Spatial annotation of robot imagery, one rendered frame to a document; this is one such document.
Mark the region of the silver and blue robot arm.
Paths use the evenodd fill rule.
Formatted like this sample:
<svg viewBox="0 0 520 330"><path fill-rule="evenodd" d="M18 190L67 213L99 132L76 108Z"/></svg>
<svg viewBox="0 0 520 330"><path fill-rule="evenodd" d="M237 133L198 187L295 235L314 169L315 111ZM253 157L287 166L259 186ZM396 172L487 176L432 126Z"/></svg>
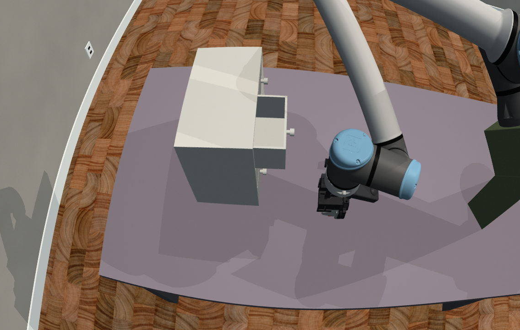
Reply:
<svg viewBox="0 0 520 330"><path fill-rule="evenodd" d="M410 159L394 109L360 25L346 0L313 0L339 51L372 140L345 129L329 149L324 176L338 197L378 201L378 191L409 200L421 164ZM478 46L497 96L502 127L520 126L520 14L481 0L389 0Z"/></svg>

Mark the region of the white drawer with knob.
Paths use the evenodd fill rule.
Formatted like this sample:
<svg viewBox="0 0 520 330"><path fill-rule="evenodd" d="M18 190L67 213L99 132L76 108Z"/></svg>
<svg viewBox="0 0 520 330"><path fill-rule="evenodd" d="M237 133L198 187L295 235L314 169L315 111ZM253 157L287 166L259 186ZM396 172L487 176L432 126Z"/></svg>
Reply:
<svg viewBox="0 0 520 330"><path fill-rule="evenodd" d="M258 95L253 142L255 168L285 169L287 134L295 136L295 129L287 130L287 96Z"/></svg>

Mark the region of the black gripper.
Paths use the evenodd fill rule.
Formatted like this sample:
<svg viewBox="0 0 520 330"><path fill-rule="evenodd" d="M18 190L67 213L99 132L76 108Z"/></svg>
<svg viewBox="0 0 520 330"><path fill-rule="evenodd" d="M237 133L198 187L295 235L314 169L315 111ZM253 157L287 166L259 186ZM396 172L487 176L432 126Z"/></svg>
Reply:
<svg viewBox="0 0 520 330"><path fill-rule="evenodd" d="M324 182L325 174L321 174L318 183L318 207L317 212L322 215L334 216L335 219L344 219L349 208L350 197L337 197L327 190Z"/></svg>

